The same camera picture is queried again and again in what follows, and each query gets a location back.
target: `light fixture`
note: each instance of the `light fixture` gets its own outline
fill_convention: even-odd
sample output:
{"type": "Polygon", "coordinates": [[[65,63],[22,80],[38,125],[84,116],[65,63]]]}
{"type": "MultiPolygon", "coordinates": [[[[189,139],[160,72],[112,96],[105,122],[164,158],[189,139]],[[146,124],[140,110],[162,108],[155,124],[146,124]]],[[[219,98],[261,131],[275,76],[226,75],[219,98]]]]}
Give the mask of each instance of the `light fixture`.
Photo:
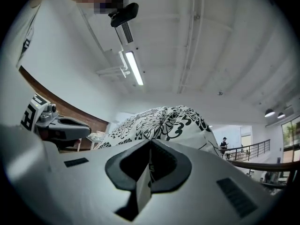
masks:
{"type": "Polygon", "coordinates": [[[270,117],[270,116],[272,116],[272,115],[274,115],[275,114],[275,112],[272,110],[272,109],[267,109],[267,111],[266,111],[266,113],[265,113],[265,118],[267,118],[267,117],[270,117]]]}
{"type": "Polygon", "coordinates": [[[285,117],[285,114],[283,113],[283,112],[280,112],[279,114],[278,114],[278,117],[277,118],[284,118],[285,117]]]}
{"type": "Polygon", "coordinates": [[[143,86],[144,83],[142,81],[141,74],[140,74],[139,69],[137,67],[135,56],[134,56],[133,52],[127,52],[126,53],[126,57],[127,57],[128,62],[130,64],[130,66],[131,66],[133,74],[135,75],[135,79],[137,81],[137,84],[139,84],[140,86],[143,86]]]}

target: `black vent grille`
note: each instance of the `black vent grille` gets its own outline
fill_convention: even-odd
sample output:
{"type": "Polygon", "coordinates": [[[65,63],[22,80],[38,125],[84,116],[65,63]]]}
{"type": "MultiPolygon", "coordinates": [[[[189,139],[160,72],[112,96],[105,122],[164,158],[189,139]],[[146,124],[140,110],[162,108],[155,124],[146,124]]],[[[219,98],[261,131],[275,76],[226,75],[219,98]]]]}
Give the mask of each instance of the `black vent grille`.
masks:
{"type": "Polygon", "coordinates": [[[152,182],[158,181],[166,175],[169,175],[177,166],[177,160],[174,155],[156,144],[152,145],[151,161],[152,169],[155,171],[151,172],[152,182]]]}
{"type": "Polygon", "coordinates": [[[257,209],[257,206],[230,178],[219,180],[217,184],[241,218],[257,209]]]}
{"type": "Polygon", "coordinates": [[[66,161],[64,163],[65,163],[66,167],[73,167],[73,166],[80,165],[80,164],[87,163],[87,162],[88,162],[88,160],[85,157],[83,157],[80,159],[66,161]]]}
{"type": "Polygon", "coordinates": [[[131,31],[130,31],[130,28],[128,26],[128,23],[123,23],[122,24],[122,28],[124,30],[124,33],[125,33],[125,37],[127,39],[127,42],[128,43],[132,43],[133,42],[133,38],[132,38],[132,35],[131,35],[131,31]]]}

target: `black and white patterned fabric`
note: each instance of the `black and white patterned fabric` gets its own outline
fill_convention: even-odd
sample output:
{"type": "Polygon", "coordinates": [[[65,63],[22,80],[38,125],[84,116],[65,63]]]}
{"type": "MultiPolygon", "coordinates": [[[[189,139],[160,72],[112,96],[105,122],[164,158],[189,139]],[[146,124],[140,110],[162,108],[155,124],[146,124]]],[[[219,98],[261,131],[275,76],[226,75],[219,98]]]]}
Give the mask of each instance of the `black and white patterned fabric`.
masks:
{"type": "Polygon", "coordinates": [[[208,124],[193,109],[182,105],[153,108],[126,119],[95,149],[141,139],[171,141],[219,156],[217,141],[208,124]]]}

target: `metal railing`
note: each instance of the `metal railing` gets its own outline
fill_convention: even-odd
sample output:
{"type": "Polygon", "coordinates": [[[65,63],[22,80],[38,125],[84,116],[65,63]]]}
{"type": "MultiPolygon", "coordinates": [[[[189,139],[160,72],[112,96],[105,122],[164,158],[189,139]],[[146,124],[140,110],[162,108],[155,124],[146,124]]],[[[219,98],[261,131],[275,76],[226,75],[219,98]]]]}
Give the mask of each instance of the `metal railing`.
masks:
{"type": "Polygon", "coordinates": [[[258,157],[269,150],[270,139],[245,147],[220,149],[219,151],[221,152],[221,156],[226,156],[228,160],[245,162],[252,158],[258,157]]]}

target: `ceiling pipe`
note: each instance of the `ceiling pipe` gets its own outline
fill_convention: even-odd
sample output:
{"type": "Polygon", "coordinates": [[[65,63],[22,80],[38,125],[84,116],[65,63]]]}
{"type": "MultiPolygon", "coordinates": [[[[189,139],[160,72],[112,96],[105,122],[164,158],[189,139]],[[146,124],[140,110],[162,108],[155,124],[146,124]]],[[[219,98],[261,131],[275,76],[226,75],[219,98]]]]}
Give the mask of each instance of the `ceiling pipe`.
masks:
{"type": "Polygon", "coordinates": [[[180,76],[180,83],[179,83],[179,87],[177,88],[177,93],[180,93],[180,84],[181,84],[181,81],[182,81],[182,79],[184,77],[184,74],[186,72],[187,65],[188,65],[188,58],[189,58],[189,54],[190,54],[190,51],[191,51],[192,36],[193,36],[193,33],[194,33],[194,13],[195,13],[195,0],[192,0],[192,12],[191,12],[191,21],[190,21],[190,31],[189,31],[189,36],[188,36],[186,61],[185,61],[185,64],[184,64],[183,72],[180,76]]]}
{"type": "Polygon", "coordinates": [[[176,52],[176,69],[173,79],[172,91],[178,92],[178,84],[181,83],[181,74],[185,66],[185,60],[188,52],[189,36],[192,33],[190,27],[193,22],[194,14],[192,11],[191,0],[177,0],[178,10],[180,15],[179,29],[178,29],[178,48],[176,52]]]}
{"type": "Polygon", "coordinates": [[[201,36],[201,31],[202,31],[203,20],[204,20],[204,0],[201,0],[200,24],[199,24],[199,30],[198,30],[198,35],[197,35],[197,41],[196,41],[195,51],[194,51],[194,54],[193,54],[191,65],[190,65],[189,70],[187,72],[187,77],[186,77],[185,81],[180,85],[180,86],[184,85],[182,87],[182,92],[184,91],[184,89],[186,87],[185,86],[186,85],[186,81],[188,81],[188,79],[189,79],[189,76],[191,74],[191,70],[192,70],[192,68],[194,66],[194,63],[195,63],[196,54],[198,53],[198,46],[199,46],[199,41],[200,41],[200,36],[201,36]]]}
{"type": "Polygon", "coordinates": [[[80,12],[80,14],[81,14],[81,16],[82,16],[82,18],[83,18],[85,24],[86,24],[88,30],[90,31],[90,34],[92,35],[92,37],[93,37],[95,43],[97,44],[97,47],[98,47],[99,50],[101,51],[101,53],[102,53],[102,55],[103,55],[103,57],[104,57],[104,60],[105,60],[105,64],[106,64],[107,66],[111,67],[112,65],[110,64],[110,62],[109,62],[109,60],[108,60],[108,58],[107,58],[107,56],[106,56],[106,54],[105,54],[105,52],[104,52],[104,50],[103,50],[101,44],[99,43],[99,41],[98,41],[98,39],[97,39],[97,37],[96,37],[96,35],[95,35],[95,33],[94,33],[94,30],[93,30],[93,29],[91,28],[91,26],[90,26],[90,23],[89,23],[89,21],[88,21],[88,19],[87,19],[87,17],[86,17],[87,14],[85,14],[85,12],[83,11],[83,8],[82,8],[82,7],[77,7],[77,8],[78,8],[78,10],[79,10],[79,12],[80,12]]]}

